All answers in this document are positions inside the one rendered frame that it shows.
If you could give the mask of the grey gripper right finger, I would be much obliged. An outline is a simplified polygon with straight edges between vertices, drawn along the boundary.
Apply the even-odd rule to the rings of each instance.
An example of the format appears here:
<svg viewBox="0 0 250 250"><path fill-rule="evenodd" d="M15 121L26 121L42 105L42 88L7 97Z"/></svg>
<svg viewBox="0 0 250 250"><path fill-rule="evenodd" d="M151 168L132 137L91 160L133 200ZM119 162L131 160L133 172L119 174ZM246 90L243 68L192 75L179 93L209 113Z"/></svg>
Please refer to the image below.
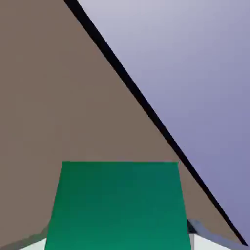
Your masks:
<svg viewBox="0 0 250 250"><path fill-rule="evenodd" d="M191 250L243 250L243 245L212 234L195 219L187 220Z"/></svg>

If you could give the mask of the small green cube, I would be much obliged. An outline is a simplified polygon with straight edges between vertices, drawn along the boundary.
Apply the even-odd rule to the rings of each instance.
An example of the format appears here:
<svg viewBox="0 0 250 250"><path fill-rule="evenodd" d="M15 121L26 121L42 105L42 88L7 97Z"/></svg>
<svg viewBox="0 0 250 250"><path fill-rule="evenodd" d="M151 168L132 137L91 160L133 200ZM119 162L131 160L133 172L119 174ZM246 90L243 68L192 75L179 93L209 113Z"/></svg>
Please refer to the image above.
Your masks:
<svg viewBox="0 0 250 250"><path fill-rule="evenodd" d="M176 162L63 162L44 250L191 250Z"/></svg>

